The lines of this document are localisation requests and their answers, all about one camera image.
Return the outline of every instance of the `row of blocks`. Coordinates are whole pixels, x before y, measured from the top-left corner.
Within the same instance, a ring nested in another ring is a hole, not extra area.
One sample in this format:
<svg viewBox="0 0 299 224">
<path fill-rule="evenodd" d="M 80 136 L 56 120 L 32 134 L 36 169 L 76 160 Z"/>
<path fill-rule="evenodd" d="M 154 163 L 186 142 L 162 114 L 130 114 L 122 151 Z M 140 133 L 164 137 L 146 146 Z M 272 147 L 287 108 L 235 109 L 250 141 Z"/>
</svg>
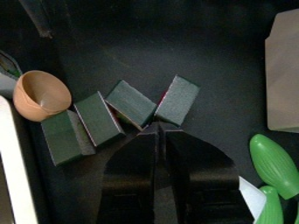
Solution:
<svg viewBox="0 0 299 224">
<path fill-rule="evenodd" d="M 77 113 L 67 110 L 41 122 L 53 164 L 61 165 L 81 156 L 96 154 L 99 146 L 126 135 L 112 109 L 140 130 L 154 117 L 182 126 L 199 90 L 194 83 L 175 76 L 158 106 L 123 80 L 105 99 L 96 92 L 75 103 Z"/>
</svg>

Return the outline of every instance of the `orange bowl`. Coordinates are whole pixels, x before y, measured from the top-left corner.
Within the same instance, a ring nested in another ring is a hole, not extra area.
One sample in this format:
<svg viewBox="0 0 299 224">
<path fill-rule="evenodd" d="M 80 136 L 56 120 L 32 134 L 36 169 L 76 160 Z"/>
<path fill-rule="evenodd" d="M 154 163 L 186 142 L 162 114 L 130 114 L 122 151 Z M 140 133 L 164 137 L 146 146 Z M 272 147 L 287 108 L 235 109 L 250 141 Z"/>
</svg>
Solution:
<svg viewBox="0 0 299 224">
<path fill-rule="evenodd" d="M 40 122 L 71 106 L 71 91 L 49 73 L 29 71 L 16 82 L 13 105 L 24 118 Z"/>
</svg>

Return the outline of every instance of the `white object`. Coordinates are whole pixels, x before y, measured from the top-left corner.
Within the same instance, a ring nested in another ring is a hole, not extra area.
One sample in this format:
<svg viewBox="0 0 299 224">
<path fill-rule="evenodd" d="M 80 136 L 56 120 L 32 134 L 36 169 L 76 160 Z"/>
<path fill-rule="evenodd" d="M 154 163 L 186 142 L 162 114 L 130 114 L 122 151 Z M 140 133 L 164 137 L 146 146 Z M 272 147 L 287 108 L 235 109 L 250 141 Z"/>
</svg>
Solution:
<svg viewBox="0 0 299 224">
<path fill-rule="evenodd" d="M 267 196 L 242 177 L 239 177 L 239 190 L 256 223 L 267 203 Z"/>
<path fill-rule="evenodd" d="M 278 13 L 266 39 L 267 127 L 299 133 L 299 10 Z"/>
<path fill-rule="evenodd" d="M 15 111 L 7 99 L 0 96 L 0 154 L 13 209 L 13 219 L 16 224 L 37 224 L 20 143 L 21 133 L 16 130 L 20 130 L 20 126 L 15 120 Z"/>
</svg>

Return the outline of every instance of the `white edge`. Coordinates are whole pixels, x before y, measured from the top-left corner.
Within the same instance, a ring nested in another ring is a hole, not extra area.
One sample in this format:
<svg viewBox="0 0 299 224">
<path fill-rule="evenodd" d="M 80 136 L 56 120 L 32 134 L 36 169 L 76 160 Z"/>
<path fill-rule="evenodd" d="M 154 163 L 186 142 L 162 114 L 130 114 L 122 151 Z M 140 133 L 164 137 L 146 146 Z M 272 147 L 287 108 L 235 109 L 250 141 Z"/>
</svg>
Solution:
<svg viewBox="0 0 299 224">
<path fill-rule="evenodd" d="M 0 153 L 16 224 L 39 223 L 11 104 L 0 96 Z"/>
</svg>

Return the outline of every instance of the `green toy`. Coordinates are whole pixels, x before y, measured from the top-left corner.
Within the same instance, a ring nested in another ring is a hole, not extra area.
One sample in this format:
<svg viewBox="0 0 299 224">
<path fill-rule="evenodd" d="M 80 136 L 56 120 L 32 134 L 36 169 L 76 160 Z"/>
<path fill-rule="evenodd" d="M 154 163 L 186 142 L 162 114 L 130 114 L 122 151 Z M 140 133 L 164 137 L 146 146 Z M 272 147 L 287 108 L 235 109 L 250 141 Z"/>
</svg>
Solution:
<svg viewBox="0 0 299 224">
<path fill-rule="evenodd" d="M 266 207 L 259 215 L 256 224 L 283 224 L 284 214 L 276 189 L 270 185 L 264 185 L 259 188 L 259 190 L 266 195 Z"/>
<path fill-rule="evenodd" d="M 250 141 L 250 153 L 259 177 L 286 200 L 292 198 L 299 193 L 299 173 L 286 150 L 258 134 Z"/>
</svg>

